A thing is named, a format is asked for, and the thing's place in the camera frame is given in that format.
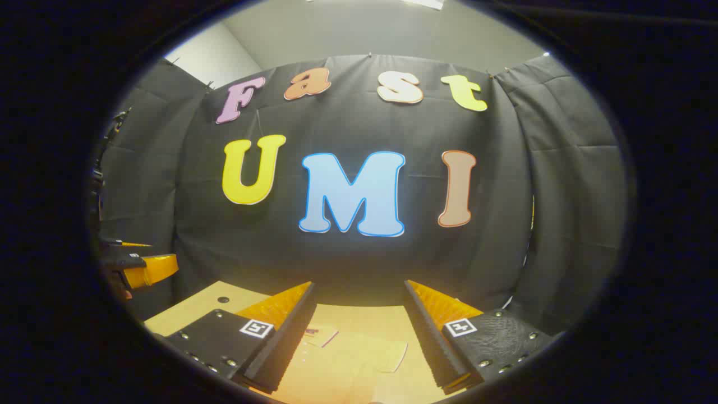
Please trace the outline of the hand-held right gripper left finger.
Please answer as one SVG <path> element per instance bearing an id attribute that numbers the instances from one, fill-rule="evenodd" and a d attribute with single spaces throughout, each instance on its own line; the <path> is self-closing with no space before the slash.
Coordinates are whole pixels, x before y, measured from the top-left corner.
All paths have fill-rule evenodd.
<path id="1" fill-rule="evenodd" d="M 212 309 L 165 343 L 211 373 L 272 393 L 315 308 L 315 284 L 304 282 L 236 312 Z"/>

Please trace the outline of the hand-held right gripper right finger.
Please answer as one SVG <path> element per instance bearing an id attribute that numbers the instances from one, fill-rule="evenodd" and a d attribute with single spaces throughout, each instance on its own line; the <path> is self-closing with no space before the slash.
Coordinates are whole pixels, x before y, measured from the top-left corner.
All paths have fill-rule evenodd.
<path id="1" fill-rule="evenodd" d="M 478 310 L 410 279 L 404 286 L 421 351 L 446 394 L 505 378 L 554 341 L 506 309 Z"/>

